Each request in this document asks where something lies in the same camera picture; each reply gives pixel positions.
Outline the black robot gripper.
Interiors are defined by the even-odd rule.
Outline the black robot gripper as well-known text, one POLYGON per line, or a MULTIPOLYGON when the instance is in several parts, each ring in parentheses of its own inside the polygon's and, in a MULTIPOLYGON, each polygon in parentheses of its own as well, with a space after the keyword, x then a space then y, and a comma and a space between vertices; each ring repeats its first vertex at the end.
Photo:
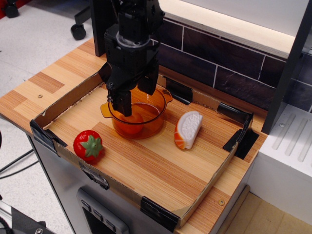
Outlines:
POLYGON ((108 101, 113 109, 125 117, 132 115, 131 91, 153 95, 158 80, 157 59, 159 43, 151 45, 146 41, 134 42, 119 34, 119 26, 114 24, 104 34, 107 63, 111 74, 105 81, 108 101))

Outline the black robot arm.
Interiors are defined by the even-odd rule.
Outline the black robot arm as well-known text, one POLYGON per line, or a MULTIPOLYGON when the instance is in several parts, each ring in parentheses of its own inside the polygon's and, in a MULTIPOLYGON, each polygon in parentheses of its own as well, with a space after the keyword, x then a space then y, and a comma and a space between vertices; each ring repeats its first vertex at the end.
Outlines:
POLYGON ((102 77, 113 110, 128 117, 132 114, 134 88, 153 95, 159 73, 159 43, 151 45, 164 23, 164 11, 157 0, 114 0, 115 18, 104 34, 110 72, 102 77))

